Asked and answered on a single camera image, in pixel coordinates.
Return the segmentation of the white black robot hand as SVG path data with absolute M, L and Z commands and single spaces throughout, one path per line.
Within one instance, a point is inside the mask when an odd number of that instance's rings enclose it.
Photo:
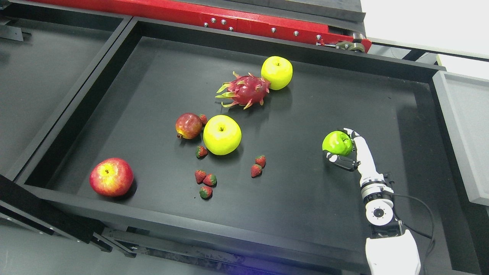
M 360 173 L 359 185 L 361 191 L 367 196 L 380 193 L 386 186 L 383 174 L 377 172 L 372 153 L 365 141 L 357 131 L 342 128 L 338 131 L 346 133 L 353 142 L 353 151 L 349 155 L 337 155 L 323 151 L 326 159 L 337 167 L 347 171 Z

